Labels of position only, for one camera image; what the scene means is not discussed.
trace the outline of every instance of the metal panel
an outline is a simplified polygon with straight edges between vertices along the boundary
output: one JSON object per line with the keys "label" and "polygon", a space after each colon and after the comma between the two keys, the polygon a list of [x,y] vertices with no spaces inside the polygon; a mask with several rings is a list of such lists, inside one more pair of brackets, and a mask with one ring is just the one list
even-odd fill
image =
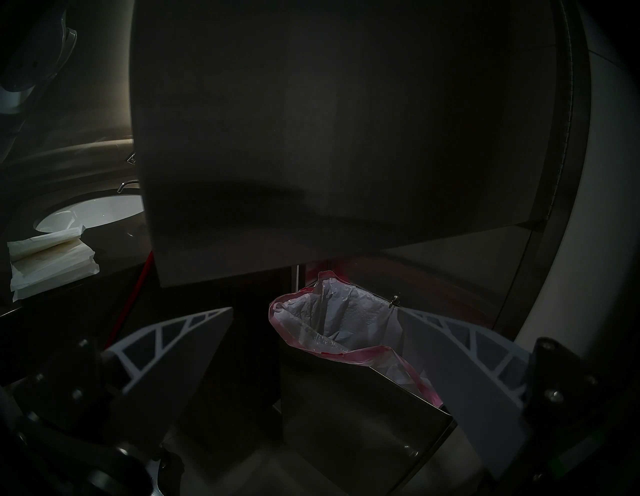
{"label": "metal panel", "polygon": [[[532,99],[509,82],[502,1],[140,0],[131,57],[165,286],[525,222],[550,196],[537,154],[497,155],[509,99]],[[541,80],[540,109],[553,85]]]}
{"label": "metal panel", "polygon": [[329,267],[388,300],[397,295],[403,307],[490,328],[508,295],[529,234],[528,229],[508,226],[335,259]]}
{"label": "metal panel", "polygon": [[450,415],[370,367],[281,342],[280,380],[285,441],[351,496],[388,494],[449,433]]}

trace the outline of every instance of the trash can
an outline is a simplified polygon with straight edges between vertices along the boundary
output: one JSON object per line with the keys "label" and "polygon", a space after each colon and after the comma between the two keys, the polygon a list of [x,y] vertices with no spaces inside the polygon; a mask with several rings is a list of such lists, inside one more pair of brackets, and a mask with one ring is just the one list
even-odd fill
{"label": "trash can", "polygon": [[396,312],[330,271],[269,310],[283,338],[284,439],[351,496],[402,487],[454,427],[411,366]]}

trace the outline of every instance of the wall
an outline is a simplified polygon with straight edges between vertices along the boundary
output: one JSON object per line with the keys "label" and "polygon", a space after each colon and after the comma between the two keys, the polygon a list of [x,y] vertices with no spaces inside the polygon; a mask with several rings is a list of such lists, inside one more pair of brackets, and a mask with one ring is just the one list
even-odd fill
{"label": "wall", "polygon": [[76,46],[25,121],[4,167],[39,152],[131,137],[133,4],[92,0],[70,5],[67,27],[77,31]]}
{"label": "wall", "polygon": [[383,253],[505,295],[528,238],[528,229],[507,226],[401,246]]}
{"label": "wall", "polygon": [[584,12],[582,18],[591,62],[584,169],[556,259],[516,343],[531,350],[544,335],[586,356],[640,242],[640,94],[597,25]]}

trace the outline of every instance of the faucet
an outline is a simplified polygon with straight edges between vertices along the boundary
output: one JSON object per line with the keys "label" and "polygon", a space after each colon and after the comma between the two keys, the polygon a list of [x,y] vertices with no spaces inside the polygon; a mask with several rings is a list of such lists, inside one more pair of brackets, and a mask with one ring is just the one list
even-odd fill
{"label": "faucet", "polygon": [[123,183],[120,185],[120,187],[118,188],[117,193],[122,193],[122,190],[124,189],[124,187],[125,187],[126,185],[128,185],[128,184],[137,184],[137,183],[138,183],[138,180],[137,180],[137,179],[132,179],[132,180],[130,180],[130,181],[125,181],[125,182],[123,182]]}

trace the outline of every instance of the stainless steel trash can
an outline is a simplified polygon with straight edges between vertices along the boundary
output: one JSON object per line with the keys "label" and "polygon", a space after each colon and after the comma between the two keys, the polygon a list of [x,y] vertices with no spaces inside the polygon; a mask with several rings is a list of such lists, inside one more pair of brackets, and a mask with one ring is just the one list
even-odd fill
{"label": "stainless steel trash can", "polygon": [[285,441],[351,496],[402,487],[454,427],[450,415],[370,367],[280,342]]}

